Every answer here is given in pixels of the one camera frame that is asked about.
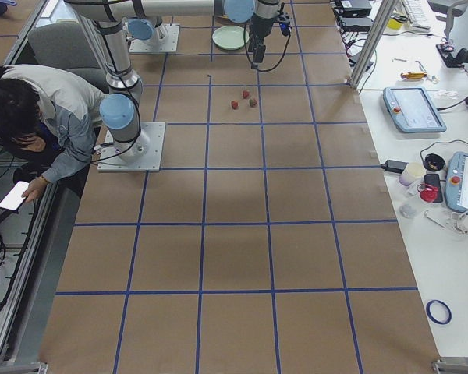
hand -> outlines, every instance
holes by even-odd
[[[35,178],[30,182],[28,188],[23,193],[23,197],[26,197],[25,203],[29,203],[35,199],[39,199],[47,188],[47,181],[42,177]]]

screwdriver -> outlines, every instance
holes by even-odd
[[[427,72],[401,72],[402,79],[423,79],[427,76]]]

metal base plate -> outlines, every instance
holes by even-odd
[[[144,146],[144,150],[134,161],[127,162],[116,155],[115,148],[110,146],[103,148],[101,159],[112,157],[101,161],[97,169],[100,172],[105,171],[159,171],[161,164],[161,154],[163,152],[163,141],[165,140],[164,122],[142,122],[141,132],[144,132],[150,139],[150,142]],[[105,143],[112,142],[113,138],[110,132],[106,134]]]
[[[135,54],[153,54],[165,52],[177,52],[177,45],[179,43],[180,25],[176,23],[165,24],[168,30],[168,37],[162,43],[149,45],[138,39],[133,40],[130,44],[130,53]]]

yellow object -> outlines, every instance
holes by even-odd
[[[402,79],[423,79],[427,76],[426,72],[401,72]]]
[[[393,30],[398,30],[402,27],[402,24],[397,19],[391,18],[387,23],[387,27]]]

blue joint cap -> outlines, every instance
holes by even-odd
[[[111,130],[124,129],[131,123],[135,115],[133,102],[121,93],[106,97],[99,107],[104,123]]]
[[[128,20],[128,31],[140,41],[151,39],[154,26],[149,19],[131,18]]]
[[[254,12],[254,0],[224,0],[224,13],[234,23],[245,23]]]

